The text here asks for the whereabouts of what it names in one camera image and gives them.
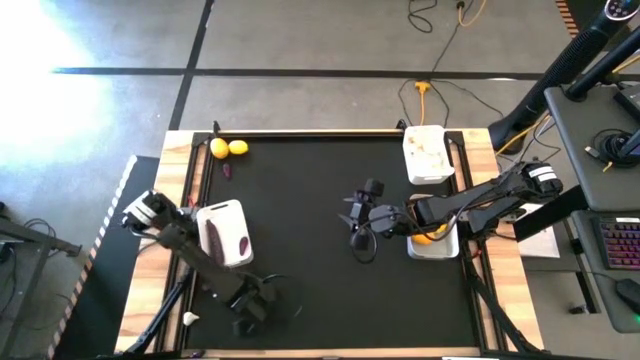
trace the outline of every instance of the keyboard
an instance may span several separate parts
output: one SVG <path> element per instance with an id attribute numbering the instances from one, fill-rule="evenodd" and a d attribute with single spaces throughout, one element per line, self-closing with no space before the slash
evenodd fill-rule
<path id="1" fill-rule="evenodd" d="M 600 253 L 608 269 L 640 270 L 640 219 L 594 219 Z"/>

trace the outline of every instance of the wooden table frame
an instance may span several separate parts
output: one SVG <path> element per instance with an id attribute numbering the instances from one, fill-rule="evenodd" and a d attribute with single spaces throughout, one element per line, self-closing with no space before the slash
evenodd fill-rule
<path id="1" fill-rule="evenodd" d="M 366 131 L 371 134 L 390 133 L 401 130 L 290 130 L 292 136 L 298 134 L 322 133 L 348 133 L 353 131 Z M 486 129 L 460 129 L 464 136 L 466 157 L 471 170 L 471 180 L 478 184 L 495 177 L 498 174 L 495 156 L 491 148 L 489 134 Z M 160 165 L 156 177 L 155 189 L 164 193 L 173 202 L 180 204 L 183 198 L 185 179 L 189 156 L 192 150 L 193 131 L 169 131 L 167 132 Z M 233 134 L 248 134 L 247 131 L 233 131 Z M 205 147 L 201 146 L 196 157 L 196 167 L 193 173 L 193 183 L 190 197 L 197 199 L 200 190 L 200 180 L 204 168 Z M 464 189 L 460 156 L 453 156 L 456 169 L 458 188 Z M 501 224 L 499 232 L 513 234 L 511 226 Z M 542 338 L 531 302 L 524 268 L 520 259 L 518 245 L 512 240 L 493 237 L 486 244 L 487 253 L 491 263 L 496 294 L 500 305 L 513 323 L 525 335 L 525 337 L 538 348 L 542 348 Z M 116 350 L 122 351 L 128 348 L 144 331 L 157 310 L 162 304 L 164 295 L 167 269 L 171 258 L 171 252 L 160 246 L 154 246 L 142 253 L 136 262 L 131 288 L 124 317 L 121 323 Z M 475 261 L 476 269 L 482 275 L 482 267 L 478 260 Z M 180 265 L 178 272 L 184 269 Z M 482 299 L 481 304 L 482 323 L 487 338 L 489 349 L 498 349 L 498 339 L 495 337 L 494 322 L 491 314 Z M 165 333 L 165 348 L 175 338 L 175 328 L 180 318 L 180 306 L 176 305 L 169 318 L 169 326 Z M 509 342 L 509 349 L 515 348 Z M 479 349 L 470 348 L 400 348 L 400 349 L 310 349 L 310 350 L 207 350 L 206 357 L 415 357 L 415 356 L 476 356 Z"/>

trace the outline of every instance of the white box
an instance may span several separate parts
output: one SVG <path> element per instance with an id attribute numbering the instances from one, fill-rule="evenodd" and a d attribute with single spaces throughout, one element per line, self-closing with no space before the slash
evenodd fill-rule
<path id="1" fill-rule="evenodd" d="M 434 241 L 429 245 L 416 244 L 407 237 L 407 252 L 409 256 L 417 260 L 443 260 L 458 256 L 460 248 L 458 246 L 458 225 L 453 225 L 453 229 L 446 238 Z"/>
<path id="2" fill-rule="evenodd" d="M 447 156 L 442 126 L 409 126 L 402 149 L 409 181 L 414 185 L 439 184 L 455 171 Z"/>
<path id="3" fill-rule="evenodd" d="M 236 267 L 248 264 L 253 260 L 251 239 L 240 201 L 229 200 L 202 208 L 196 214 L 196 219 L 200 234 L 200 247 L 207 255 L 211 256 L 206 225 L 207 220 L 210 220 L 218 231 L 224 254 L 224 266 Z M 247 238 L 248 244 L 241 252 L 240 242 L 244 237 Z"/>

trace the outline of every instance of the yellow cable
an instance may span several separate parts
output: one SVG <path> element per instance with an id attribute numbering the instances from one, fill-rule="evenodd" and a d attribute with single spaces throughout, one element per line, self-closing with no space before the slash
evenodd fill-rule
<path id="1" fill-rule="evenodd" d="M 640 60 L 640 55 L 637 55 L 635 57 L 633 57 L 631 60 L 627 60 L 624 63 L 622 63 L 620 66 L 618 66 L 617 68 L 615 68 L 612 72 L 615 73 L 619 73 L 620 71 L 628 68 L 629 66 L 635 64 L 636 62 L 638 62 L 638 60 Z"/>
<path id="2" fill-rule="evenodd" d="M 612 167 L 612 166 L 613 166 L 613 163 L 611 161 L 609 161 L 607 166 L 605 166 L 604 169 L 602 169 L 602 172 L 605 172 L 605 171 L 609 170 L 609 168 Z"/>
<path id="3" fill-rule="evenodd" d="M 538 126 L 538 124 L 539 124 L 541 121 L 546 120 L 548 117 L 549 117 L 549 115 L 547 115 L 547 116 L 545 116 L 544 118 L 542 118 L 542 119 L 540 119 L 540 120 L 536 121 L 536 122 L 535 122 L 535 124 L 533 124 L 533 125 L 529 126 L 528 128 L 524 129 L 522 132 L 520 132 L 520 134 L 518 134 L 518 135 L 514 136 L 511 140 L 509 140 L 509 142 L 508 142 L 508 143 L 504 144 L 504 146 L 503 146 L 503 147 L 501 147 L 501 148 L 500 148 L 500 150 L 498 150 L 498 152 L 496 153 L 496 155 L 500 155 L 500 154 L 502 154 L 505 150 L 507 150 L 507 148 L 508 148 L 509 146 L 511 146 L 511 144 L 513 144 L 514 142 L 516 142 L 516 141 L 517 141 L 518 139 L 520 139 L 521 137 L 526 136 L 526 135 L 529 133 L 529 131 L 531 131 L 533 128 L 535 128 L 536 126 Z"/>
<path id="4" fill-rule="evenodd" d="M 431 89 L 431 84 L 426 81 L 416 81 L 416 89 L 420 93 L 420 126 L 424 124 L 424 93 Z"/>
<path id="5" fill-rule="evenodd" d="M 486 4 L 487 4 L 487 0 L 482 0 L 482 5 L 480 5 L 480 10 L 478 10 L 478 12 L 473 16 L 473 19 L 471 19 L 471 21 L 469 21 L 466 24 L 462 21 L 462 7 L 458 8 L 458 24 L 460 24 L 460 26 L 462 27 L 471 26 L 471 24 L 473 24 L 476 20 L 478 20 L 478 17 L 482 13 L 482 10 L 484 9 L 484 6 Z"/>
<path id="6" fill-rule="evenodd" d="M 420 126 L 424 124 L 424 93 L 420 94 Z"/>

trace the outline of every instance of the yellow lemon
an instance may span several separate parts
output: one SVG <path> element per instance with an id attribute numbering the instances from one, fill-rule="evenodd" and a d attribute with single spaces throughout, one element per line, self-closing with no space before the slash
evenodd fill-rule
<path id="1" fill-rule="evenodd" d="M 242 140 L 233 140 L 229 143 L 229 151 L 231 151 L 233 155 L 242 155 L 249 151 L 249 144 Z"/>
<path id="2" fill-rule="evenodd" d="M 229 155 L 229 146 L 227 142 L 220 139 L 215 138 L 211 141 L 211 153 L 218 159 L 224 159 Z"/>
<path id="3" fill-rule="evenodd" d="M 436 230 L 436 231 L 434 231 L 432 233 L 429 233 L 429 237 L 431 237 L 433 239 L 438 234 L 440 234 L 441 232 L 443 232 L 445 230 L 447 230 L 447 224 L 442 224 L 442 225 L 440 225 L 438 230 Z M 424 234 L 413 235 L 411 237 L 411 240 L 416 244 L 422 244 L 422 245 L 429 245 L 429 244 L 431 244 L 433 242 L 433 241 L 429 240 L 429 238 Z"/>

